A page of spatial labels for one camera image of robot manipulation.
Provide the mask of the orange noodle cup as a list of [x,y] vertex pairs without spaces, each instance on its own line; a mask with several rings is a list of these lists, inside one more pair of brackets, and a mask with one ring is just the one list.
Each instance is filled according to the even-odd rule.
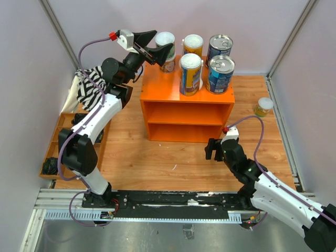
[[163,73],[172,73],[175,69],[175,57],[168,58],[165,63],[160,67]]

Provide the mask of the tall colourful can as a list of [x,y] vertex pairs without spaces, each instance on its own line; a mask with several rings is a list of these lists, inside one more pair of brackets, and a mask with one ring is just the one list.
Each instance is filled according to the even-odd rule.
[[203,87],[203,60],[197,54],[187,53],[180,59],[181,78],[180,93],[193,96]]

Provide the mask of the tall yellow purple can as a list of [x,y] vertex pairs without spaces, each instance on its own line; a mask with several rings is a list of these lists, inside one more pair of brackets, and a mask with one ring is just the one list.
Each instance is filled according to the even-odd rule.
[[185,54],[196,54],[202,57],[204,40],[200,35],[190,34],[182,40],[182,56]]

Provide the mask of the blue soup can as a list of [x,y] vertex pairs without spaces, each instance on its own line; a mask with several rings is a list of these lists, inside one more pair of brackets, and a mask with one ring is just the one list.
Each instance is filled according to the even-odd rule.
[[206,88],[214,94],[225,93],[235,70],[235,62],[224,55],[216,55],[208,65]]

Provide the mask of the dark blue food can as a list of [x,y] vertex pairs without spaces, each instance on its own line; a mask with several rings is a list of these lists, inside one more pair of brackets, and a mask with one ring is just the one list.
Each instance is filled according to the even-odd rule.
[[209,39],[208,52],[205,66],[209,67],[210,60],[217,55],[229,56],[233,46],[233,40],[227,35],[213,35]]

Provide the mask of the white lid yellow jar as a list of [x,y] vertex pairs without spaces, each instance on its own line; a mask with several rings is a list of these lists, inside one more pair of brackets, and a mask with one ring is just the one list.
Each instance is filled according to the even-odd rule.
[[274,103],[270,98],[262,97],[258,100],[258,103],[254,109],[254,113],[258,117],[265,117],[268,112],[273,108]]

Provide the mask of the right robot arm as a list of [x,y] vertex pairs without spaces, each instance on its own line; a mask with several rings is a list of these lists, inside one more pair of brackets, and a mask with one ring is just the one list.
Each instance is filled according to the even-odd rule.
[[324,206],[295,191],[266,167],[247,158],[235,139],[209,139],[205,158],[223,161],[243,184],[238,205],[262,210],[291,227],[313,251],[335,250],[335,206]]

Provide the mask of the green white noodle cup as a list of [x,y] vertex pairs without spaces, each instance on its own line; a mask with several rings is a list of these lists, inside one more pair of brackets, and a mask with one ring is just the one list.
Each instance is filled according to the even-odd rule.
[[172,43],[173,46],[170,49],[167,59],[171,59],[175,55],[175,36],[169,31],[160,32],[156,35],[155,37],[156,47],[164,46],[169,43]]

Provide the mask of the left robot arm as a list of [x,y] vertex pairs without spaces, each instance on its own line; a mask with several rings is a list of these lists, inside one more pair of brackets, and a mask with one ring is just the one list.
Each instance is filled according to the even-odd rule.
[[129,81],[135,82],[135,75],[143,68],[144,62],[163,66],[173,47],[172,43],[149,48],[149,42],[157,34],[156,30],[133,33],[121,29],[110,33],[106,40],[117,43],[128,52],[127,56],[118,61],[107,58],[101,65],[102,77],[107,89],[102,90],[94,84],[101,98],[92,110],[71,129],[62,129],[58,135],[58,166],[64,165],[86,186],[85,193],[93,200],[94,205],[108,207],[115,200],[111,184],[102,176],[98,169],[98,156],[94,142],[107,123],[129,102],[133,88]]

